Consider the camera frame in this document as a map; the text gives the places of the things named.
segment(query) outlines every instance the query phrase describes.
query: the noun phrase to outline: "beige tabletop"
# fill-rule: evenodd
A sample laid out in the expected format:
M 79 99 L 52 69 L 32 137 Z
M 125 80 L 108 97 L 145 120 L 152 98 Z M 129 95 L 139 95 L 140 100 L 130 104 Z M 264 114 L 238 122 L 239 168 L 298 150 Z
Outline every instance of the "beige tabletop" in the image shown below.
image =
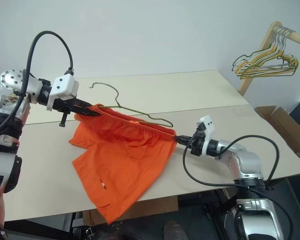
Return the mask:
M 161 113 L 154 114 L 155 117 L 162 117 L 174 123 L 174 129 L 179 135 L 191 135 L 196 129 L 196 121 L 205 115 L 210 115 L 214 121 L 215 131 L 213 139 L 231 141 L 237 137 L 247 134 L 258 134 L 273 139 L 280 150 L 280 162 L 274 174 L 274 178 L 300 174 L 300 159 L 287 146 L 281 136 L 261 117 L 253 108 L 233 89 L 229 83 L 216 71 L 209 71 L 211 74 L 209 82 L 204 81 L 207 72 L 201 73 L 180 73 L 201 74 L 203 80 L 194 88 L 191 78 L 187 78 L 187 87 L 184 89 L 182 98 L 175 98 L 173 107 L 163 104 L 169 110 L 164 112 L 161 106 Z M 218 85 L 223 85 L 218 91 L 213 87 L 215 79 L 219 79 Z M 166 97 L 174 96 L 173 87 L 169 84 L 165 86 L 165 78 L 161 79 L 161 90 L 165 91 Z M 144 98 L 151 96 L 153 105 L 158 104 L 154 99 L 153 93 L 148 93 L 147 84 L 140 84 L 139 90 L 144 92 Z M 205 92 L 215 92 L 215 100 L 210 94 Z M 200 101 L 194 103 L 196 109 L 191 109 L 192 102 L 187 102 L 187 96 L 195 93 Z M 156 94 L 158 98 L 163 98 L 161 93 Z M 143 107 L 141 101 L 125 104 L 127 107 L 136 108 L 141 111 L 148 109 L 151 113 L 152 106 Z M 21 145 L 18 156 L 22 157 L 22 170 L 17 187 L 4 195 L 5 200 L 5 220 L 18 220 L 34 217 L 43 217 L 69 212 L 94 209 L 95 206 L 90 202 L 84 188 L 72 166 L 72 160 L 81 155 L 85 150 L 72 146 L 68 143 L 78 126 L 78 122 L 70 120 L 66 127 L 59 127 L 58 122 L 45 122 L 28 124 L 23 128 Z M 255 152 L 262 161 L 262 172 L 268 176 L 275 160 L 275 151 L 272 145 L 261 139 L 246 139 L 241 142 L 249 151 Z M 191 180 L 183 170 L 182 153 L 184 146 L 178 145 L 173 156 L 170 158 L 164 172 L 156 182 L 147 190 L 140 200 L 149 200 L 167 196 L 181 195 L 198 191 L 206 191 L 212 187 L 198 184 Z M 216 162 L 212 157 L 196 157 L 187 154 L 187 166 L 189 171 L 198 179 L 211 183 L 231 183 L 232 178 L 225 165 Z

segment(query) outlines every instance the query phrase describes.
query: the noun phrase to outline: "hanger hook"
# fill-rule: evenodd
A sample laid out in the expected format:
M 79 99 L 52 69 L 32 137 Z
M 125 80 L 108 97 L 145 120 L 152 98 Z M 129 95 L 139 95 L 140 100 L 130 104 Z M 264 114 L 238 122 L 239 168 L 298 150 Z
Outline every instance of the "hanger hook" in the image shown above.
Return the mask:
M 116 101 L 116 104 L 118 104 L 118 106 L 121 108 L 121 105 L 120 105 L 120 103 L 119 103 L 118 100 L 117 100 L 117 98 L 119 97 L 119 91 L 118 91 L 114 86 L 112 86 L 112 85 L 110 85 L 110 84 L 108 84 L 108 83 L 97 82 L 97 81 L 96 81 L 96 82 L 94 82 L 94 83 L 92 84 L 92 86 L 90 86 L 89 88 L 90 88 L 90 89 L 93 89 L 94 86 L 95 86 L 96 84 L 106 85 L 106 86 L 108 86 L 108 87 L 114 89 L 114 90 L 116 91 L 116 97 L 115 97 L 114 100 Z

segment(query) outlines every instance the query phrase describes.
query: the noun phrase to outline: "green hanger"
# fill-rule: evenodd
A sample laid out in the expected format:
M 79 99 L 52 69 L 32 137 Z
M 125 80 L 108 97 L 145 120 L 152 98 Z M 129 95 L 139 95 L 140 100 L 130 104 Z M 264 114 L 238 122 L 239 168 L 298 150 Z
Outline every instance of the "green hanger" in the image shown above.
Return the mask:
M 125 106 L 122 106 L 120 105 L 120 103 L 118 102 L 117 98 L 119 97 L 119 91 L 114 87 L 114 86 L 111 86 L 110 84 L 107 84 L 107 83 L 104 83 L 104 82 L 94 82 L 92 84 L 92 86 L 90 86 L 89 88 L 90 89 L 93 89 L 94 86 L 96 84 L 101 84 L 101 85 L 106 85 L 112 89 L 114 89 L 116 91 L 116 97 L 115 97 L 115 101 L 116 101 L 116 104 L 115 106 L 99 106 L 99 108 L 121 108 L 121 109 L 126 109 L 128 111 L 131 111 L 131 112 L 135 112 L 135 113 L 138 113 L 138 114 L 141 114 L 141 115 L 146 115 L 148 116 L 148 118 L 152 119 L 152 120 L 162 120 L 166 123 L 169 123 L 169 125 L 167 124 L 163 124 L 163 123 L 157 123 L 157 122 L 150 122 L 150 121 L 138 121 L 139 123 L 143 123 L 143 124 L 155 124 L 155 125 L 161 125 L 161 126 L 165 126 L 165 127 L 169 127 L 169 128 L 172 128 L 174 125 L 172 124 L 172 122 L 164 119 L 164 118 L 157 118 L 157 117 L 151 117 L 148 113 L 145 113 L 145 112 L 142 112 L 142 111 L 138 111 L 138 110 L 134 110 L 134 109 L 131 109 L 131 108 L 128 108 L 128 107 L 125 107 Z

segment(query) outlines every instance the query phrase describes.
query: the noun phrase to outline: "floor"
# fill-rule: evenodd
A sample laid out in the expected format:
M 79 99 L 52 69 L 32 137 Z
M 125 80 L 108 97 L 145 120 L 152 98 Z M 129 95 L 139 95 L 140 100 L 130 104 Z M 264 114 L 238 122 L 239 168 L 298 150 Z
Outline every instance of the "floor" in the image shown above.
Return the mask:
M 189 194 L 179 197 L 178 212 L 164 213 L 153 216 L 141 217 L 137 219 L 125 220 L 123 222 L 115 222 L 113 225 L 100 225 L 100 229 L 105 231 L 129 231 L 145 240 L 161 240 L 163 239 L 162 230 L 166 222 L 177 221 L 185 230 L 189 240 L 218 240 L 218 235 L 213 224 L 202 205 L 213 201 L 211 192 L 202 192 Z M 295 194 L 291 189 L 288 180 L 277 183 L 270 192 L 271 197 L 278 200 L 285 209 L 290 213 L 294 222 L 293 240 L 300 240 L 300 205 L 296 201 Z M 289 223 L 285 215 L 277 209 L 277 215 L 281 223 L 283 234 L 287 236 L 289 232 Z M 50 217 L 41 217 L 31 219 L 36 223 L 44 224 L 50 227 L 63 229 L 65 216 L 57 215 Z M 230 239 L 236 239 L 233 228 L 233 216 L 228 214 L 225 222 L 225 228 L 228 231 Z M 10 240 L 31 240 L 38 238 L 28 238 L 9 234 Z

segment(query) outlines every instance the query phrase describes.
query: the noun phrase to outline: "black cable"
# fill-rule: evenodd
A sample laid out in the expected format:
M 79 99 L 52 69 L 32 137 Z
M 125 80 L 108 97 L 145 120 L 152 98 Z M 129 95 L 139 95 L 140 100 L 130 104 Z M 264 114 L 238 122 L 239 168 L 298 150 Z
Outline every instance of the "black cable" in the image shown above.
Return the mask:
M 37 44 L 38 40 L 43 35 L 46 35 L 46 34 L 50 34 L 50 35 L 53 35 L 53 36 L 57 37 L 63 43 L 63 45 L 64 45 L 64 47 L 65 47 L 65 49 L 66 49 L 66 51 L 69 55 L 69 60 L 70 60 L 70 67 L 68 68 L 68 71 L 73 70 L 74 64 L 73 64 L 72 55 L 71 55 L 71 52 L 70 52 L 70 49 L 69 49 L 68 45 L 62 39 L 62 37 L 59 36 L 58 34 L 56 34 L 53 31 L 42 31 L 42 32 L 38 33 L 35 36 L 35 38 L 33 39 L 32 43 L 31 43 L 31 46 L 30 46 L 28 59 L 27 59 L 27 62 L 26 62 L 26 69 L 25 69 L 25 71 L 23 71 L 23 82 L 22 82 L 21 90 L 18 94 L 19 99 L 18 99 L 15 107 L 13 108 L 13 110 L 10 112 L 9 116 L 0 124 L 0 131 L 16 116 L 16 113 L 17 113 L 19 107 L 21 106 L 21 104 L 24 100 L 24 97 L 26 96 L 26 92 L 27 92 L 27 88 L 28 88 L 28 82 L 29 82 L 29 76 L 32 75 L 30 73 L 30 68 L 31 68 L 31 62 L 32 62 L 32 57 L 34 55 L 35 47 L 36 47 L 36 44 Z
M 274 149 L 275 149 L 275 161 L 274 161 L 274 164 L 273 164 L 273 167 L 271 169 L 271 172 L 269 174 L 269 177 L 268 179 L 266 180 L 265 182 L 265 185 L 268 185 L 277 169 L 277 165 L 279 163 L 279 157 L 280 157 L 280 152 L 279 152 L 279 148 L 277 146 L 277 144 L 271 140 L 270 138 L 266 137 L 266 136 L 260 136 L 260 135 L 245 135 L 245 136 L 241 136 L 241 137 L 238 137 L 236 140 L 232 141 L 227 147 L 225 147 L 224 149 L 222 149 L 222 151 L 220 152 L 219 154 L 219 157 L 225 153 L 233 144 L 235 144 L 236 142 L 239 142 L 240 140 L 242 139 L 247 139 L 247 138 L 257 138 L 257 139 L 264 139 L 268 142 L 270 142 L 273 146 L 274 146 Z
M 292 219 L 291 219 L 289 213 L 285 210 L 285 208 L 280 203 L 278 203 L 277 201 L 273 200 L 272 198 L 270 198 L 269 196 L 265 195 L 264 193 L 262 193 L 262 192 L 260 192 L 260 191 L 258 191 L 256 189 L 254 189 L 254 188 L 251 188 L 249 186 L 246 186 L 246 185 L 235 184 L 235 183 L 221 183 L 221 184 L 219 184 L 219 183 L 209 183 L 209 182 L 200 181 L 200 180 L 196 179 L 194 176 L 191 175 L 191 173 L 188 171 L 187 166 L 186 166 L 186 154 L 187 154 L 187 150 L 188 150 L 190 144 L 192 143 L 192 141 L 194 140 L 194 138 L 195 138 L 195 136 L 196 136 L 196 134 L 198 132 L 199 132 L 199 130 L 197 129 L 195 131 L 195 133 L 193 134 L 193 136 L 191 137 L 191 139 L 189 140 L 189 142 L 187 143 L 187 145 L 185 146 L 184 151 L 183 151 L 182 163 L 183 163 L 183 168 L 184 168 L 184 171 L 186 172 L 186 174 L 192 180 L 194 180 L 195 182 L 197 182 L 199 184 L 202 184 L 202 185 L 207 185 L 207 186 L 211 186 L 211 187 L 236 187 L 236 188 L 244 188 L 244 189 L 247 189 L 248 191 L 251 191 L 251 192 L 254 192 L 255 194 L 258 194 L 262 198 L 269 199 L 274 204 L 276 204 L 284 212 L 284 214 L 288 218 L 288 221 L 289 221 L 289 224 L 290 224 L 290 231 L 289 231 L 289 235 L 288 235 L 287 239 L 291 240 L 292 239 L 292 235 L 293 235 L 293 231 L 294 231 L 294 225 L 293 225 Z M 278 158 L 275 159 L 275 163 L 274 163 L 273 168 L 272 168 L 272 170 L 273 169 L 275 170 L 276 167 L 277 167 L 277 165 L 278 165 L 278 161 L 279 161 L 279 149 L 278 149 L 278 146 L 276 145 L 276 143 L 274 141 L 272 141 L 270 138 L 267 138 L 265 136 L 246 135 L 246 136 L 239 137 L 236 140 L 234 140 L 233 142 L 231 142 L 226 148 L 224 148 L 220 152 L 220 155 L 223 154 L 225 151 L 227 151 L 233 144 L 235 144 L 236 142 L 238 142 L 238 141 L 240 141 L 240 140 L 242 140 L 244 138 L 261 138 L 261 139 L 265 139 L 265 140 L 271 142 L 274 145 L 274 148 L 276 149 L 276 151 L 278 151 L 278 153 L 277 153 L 277 157 Z

